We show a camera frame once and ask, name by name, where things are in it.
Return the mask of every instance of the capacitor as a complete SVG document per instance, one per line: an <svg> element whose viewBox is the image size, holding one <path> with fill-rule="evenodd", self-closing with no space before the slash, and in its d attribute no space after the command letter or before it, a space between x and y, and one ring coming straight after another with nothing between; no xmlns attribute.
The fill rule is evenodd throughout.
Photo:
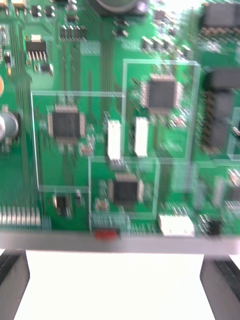
<svg viewBox="0 0 240 320"><path fill-rule="evenodd" d="M0 142L6 138L13 139L19 132L19 123L11 112L0 112Z"/></svg>

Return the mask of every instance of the white connector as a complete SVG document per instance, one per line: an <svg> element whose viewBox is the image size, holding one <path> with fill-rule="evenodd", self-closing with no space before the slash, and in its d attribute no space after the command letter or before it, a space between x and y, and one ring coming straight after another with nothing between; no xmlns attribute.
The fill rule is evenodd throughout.
<svg viewBox="0 0 240 320"><path fill-rule="evenodd" d="M110 160L121 158L121 124L118 120L108 120L107 154Z"/></svg>
<svg viewBox="0 0 240 320"><path fill-rule="evenodd" d="M136 117L134 151L138 157L148 156L149 121L145 117Z"/></svg>
<svg viewBox="0 0 240 320"><path fill-rule="evenodd" d="M158 215L158 225L164 236L194 237L195 228L187 215Z"/></svg>

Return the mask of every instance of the integrated circuit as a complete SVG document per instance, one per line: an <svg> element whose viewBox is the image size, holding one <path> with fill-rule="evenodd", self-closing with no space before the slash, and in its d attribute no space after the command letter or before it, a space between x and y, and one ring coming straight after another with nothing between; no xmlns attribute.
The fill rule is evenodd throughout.
<svg viewBox="0 0 240 320"><path fill-rule="evenodd" d="M234 3L208 3L203 8L200 27L205 33L226 33L237 23L237 6Z"/></svg>
<svg viewBox="0 0 240 320"><path fill-rule="evenodd" d="M144 185L134 174L116 174L108 184L108 197L116 205L132 206L143 201Z"/></svg>
<svg viewBox="0 0 240 320"><path fill-rule="evenodd" d="M26 41L26 52L30 60L47 60L46 41L42 40L40 35L32 35L31 41Z"/></svg>
<svg viewBox="0 0 240 320"><path fill-rule="evenodd" d="M240 89L240 68L220 67L206 74L204 79L206 90Z"/></svg>
<svg viewBox="0 0 240 320"><path fill-rule="evenodd" d="M172 75L152 74L141 84L141 104L153 114L168 114L179 106L182 86Z"/></svg>
<svg viewBox="0 0 240 320"><path fill-rule="evenodd" d="M86 118L76 105L55 105L48 114L48 134L57 143L77 144L85 136Z"/></svg>
<svg viewBox="0 0 240 320"><path fill-rule="evenodd" d="M219 152L226 146L229 117L234 106L230 91L208 92L202 142L206 151Z"/></svg>

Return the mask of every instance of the white surface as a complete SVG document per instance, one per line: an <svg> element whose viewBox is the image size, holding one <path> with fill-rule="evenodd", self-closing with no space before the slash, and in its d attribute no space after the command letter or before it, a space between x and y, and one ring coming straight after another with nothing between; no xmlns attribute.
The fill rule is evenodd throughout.
<svg viewBox="0 0 240 320"><path fill-rule="evenodd" d="M110 160L121 158L121 124L118 120L108 120L107 154Z"/></svg>
<svg viewBox="0 0 240 320"><path fill-rule="evenodd" d="M158 224L164 236L194 237L195 229L189 216L158 215Z"/></svg>
<svg viewBox="0 0 240 320"><path fill-rule="evenodd" d="M28 251L27 259L15 320L214 320L202 255Z"/></svg>
<svg viewBox="0 0 240 320"><path fill-rule="evenodd" d="M149 121L145 117L136 117L135 153L138 157L148 155Z"/></svg>

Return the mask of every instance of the circuit board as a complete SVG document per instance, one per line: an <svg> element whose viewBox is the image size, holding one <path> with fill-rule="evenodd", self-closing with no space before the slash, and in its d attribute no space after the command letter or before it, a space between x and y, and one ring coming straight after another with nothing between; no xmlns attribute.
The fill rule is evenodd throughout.
<svg viewBox="0 0 240 320"><path fill-rule="evenodd" d="M104 2L0 0L0 229L240 235L240 2Z"/></svg>

